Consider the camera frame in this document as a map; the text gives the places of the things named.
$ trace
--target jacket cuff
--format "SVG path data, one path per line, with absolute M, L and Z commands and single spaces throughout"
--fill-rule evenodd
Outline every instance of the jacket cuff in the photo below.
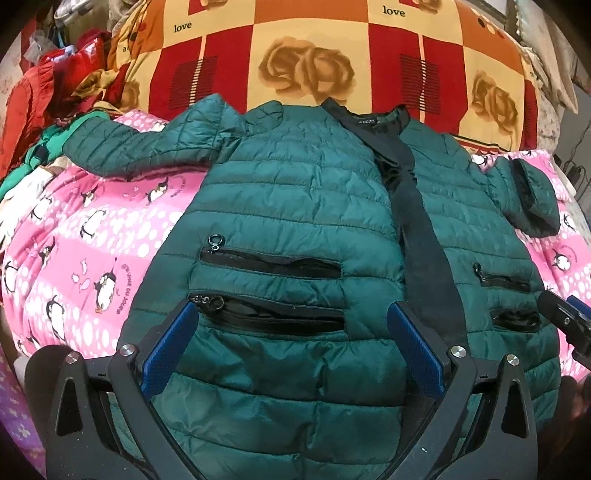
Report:
M 522 209 L 522 214 L 517 216 L 525 217 L 523 228 L 516 227 L 537 238 L 558 235 L 560 214 L 550 179 L 525 160 L 516 158 L 510 163 Z

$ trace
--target plastic bag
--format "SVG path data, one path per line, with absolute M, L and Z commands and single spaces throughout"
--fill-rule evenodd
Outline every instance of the plastic bag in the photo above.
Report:
M 35 65 L 39 63 L 39 59 L 51 51 L 57 50 L 57 46 L 49 40 L 43 33 L 43 30 L 35 30 L 30 38 L 30 45 L 23 57 Z

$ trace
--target checkered pattern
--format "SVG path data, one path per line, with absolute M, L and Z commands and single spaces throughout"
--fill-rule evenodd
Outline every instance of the checkered pattern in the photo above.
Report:
M 171 119 L 220 93 L 357 113 L 404 103 L 469 150 L 535 148 L 538 91 L 514 42 L 461 0 L 141 0 L 114 39 L 137 107 Z

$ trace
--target green clothing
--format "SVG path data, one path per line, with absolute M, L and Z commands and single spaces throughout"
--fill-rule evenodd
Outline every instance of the green clothing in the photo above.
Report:
M 481 173 L 451 136 L 414 120 L 400 138 L 413 152 L 425 210 L 462 298 L 472 355 L 517 354 L 541 424 L 553 414 L 560 382 L 557 331 L 545 319 L 532 333 L 501 329 L 491 310 L 536 309 L 544 286 L 514 226 L 534 236 L 552 229 L 531 221 L 534 206 L 522 205 L 507 161 Z M 264 325 L 232 326 L 215 312 L 201 316 L 177 372 L 152 401 L 203 474 L 377 478 L 397 447 L 407 367 L 385 323 L 390 304 L 404 299 L 404 256 L 374 153 L 322 108 L 269 102 L 240 115 L 218 95 L 162 132 L 139 134 L 91 119 L 64 153 L 105 177 L 212 165 L 152 260 L 120 345 L 139 342 L 191 293 L 344 316 L 341 329 L 306 335 L 290 332 L 281 319 L 273 333 Z M 549 180 L 526 169 L 535 207 L 547 223 L 559 224 Z M 324 267 L 298 275 L 236 266 L 212 253 L 219 236 L 225 248 L 246 253 L 239 258 L 282 257 L 275 265 L 307 258 Z M 529 282 L 531 292 L 482 286 L 475 263 Z M 115 420 L 124 445 L 137 453 L 116 410 Z

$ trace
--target black strap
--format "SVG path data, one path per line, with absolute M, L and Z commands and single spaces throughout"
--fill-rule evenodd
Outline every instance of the black strap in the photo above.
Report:
M 385 117 L 395 118 L 384 121 L 383 115 L 354 115 L 333 99 L 324 101 L 322 107 L 375 153 L 404 252 L 406 302 L 446 345 L 461 345 L 469 350 L 462 299 L 417 188 L 413 153 L 399 138 L 410 122 L 408 111 L 404 106 L 397 107 Z M 399 452 L 432 405 L 430 399 L 417 395 L 413 382 L 409 382 Z

